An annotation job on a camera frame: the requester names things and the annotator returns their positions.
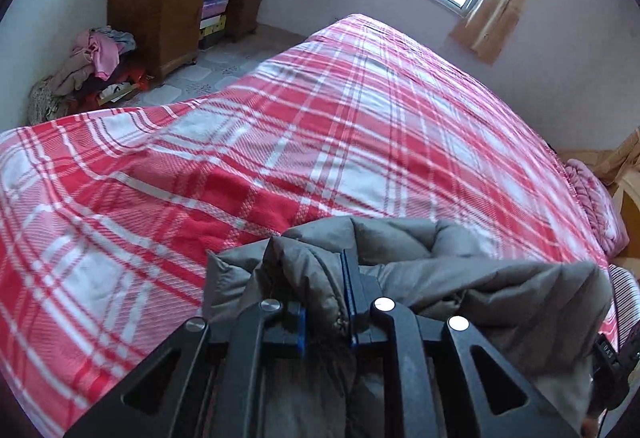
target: silver screw head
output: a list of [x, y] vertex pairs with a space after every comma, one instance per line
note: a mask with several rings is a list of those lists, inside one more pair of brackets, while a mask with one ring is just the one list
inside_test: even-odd
[[184, 323], [184, 327], [188, 332], [199, 333], [207, 326], [206, 321], [202, 317], [194, 317]]
[[277, 312], [281, 307], [277, 299], [265, 299], [260, 303], [260, 309], [264, 312]]
[[464, 317], [460, 315], [454, 315], [451, 319], [449, 319], [449, 326], [452, 330], [457, 332], [463, 332], [467, 328], [469, 328], [469, 321], [467, 321]]
[[389, 297], [378, 297], [375, 301], [373, 301], [373, 306], [375, 306], [381, 312], [391, 312], [396, 307], [396, 303]]

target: bed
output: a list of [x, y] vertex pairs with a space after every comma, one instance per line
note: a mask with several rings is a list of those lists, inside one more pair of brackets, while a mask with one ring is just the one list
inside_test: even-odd
[[[362, 15], [215, 95], [3, 133], [0, 159], [0, 373], [45, 437], [197, 312], [207, 249], [323, 216], [420, 216], [497, 258], [608, 270], [545, 142]], [[613, 306], [602, 331], [618, 344]]]

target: gray down jacket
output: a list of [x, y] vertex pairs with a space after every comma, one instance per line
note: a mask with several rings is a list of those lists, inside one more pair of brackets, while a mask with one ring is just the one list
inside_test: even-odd
[[219, 322], [270, 296], [283, 277], [308, 309], [307, 360], [270, 366], [267, 438], [383, 433], [380, 367], [358, 364], [337, 252], [357, 249], [360, 271], [417, 314], [469, 319], [576, 429], [590, 397], [591, 346], [609, 310], [595, 264], [489, 259], [466, 229], [440, 221], [326, 218], [282, 236], [209, 255], [203, 315]]

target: pillow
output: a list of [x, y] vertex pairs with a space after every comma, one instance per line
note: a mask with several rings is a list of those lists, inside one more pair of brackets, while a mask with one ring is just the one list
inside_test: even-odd
[[615, 258], [629, 244], [629, 236], [609, 192], [581, 161], [568, 160], [564, 169], [598, 243], [609, 259]]
[[618, 314], [618, 335], [623, 346], [631, 329], [640, 321], [640, 286], [634, 275], [614, 264], [609, 265]]

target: striped fabric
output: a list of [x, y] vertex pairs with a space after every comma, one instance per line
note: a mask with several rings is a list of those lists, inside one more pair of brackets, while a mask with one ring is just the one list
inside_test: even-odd
[[611, 264], [609, 270], [618, 312], [618, 336], [622, 346], [631, 328], [640, 321], [640, 285], [625, 268]]
[[[492, 258], [608, 270], [544, 141], [355, 15], [209, 97], [0, 134], [0, 373], [61, 436], [196, 313], [206, 250], [340, 214], [448, 219]], [[602, 331], [616, 346], [613, 306]]]

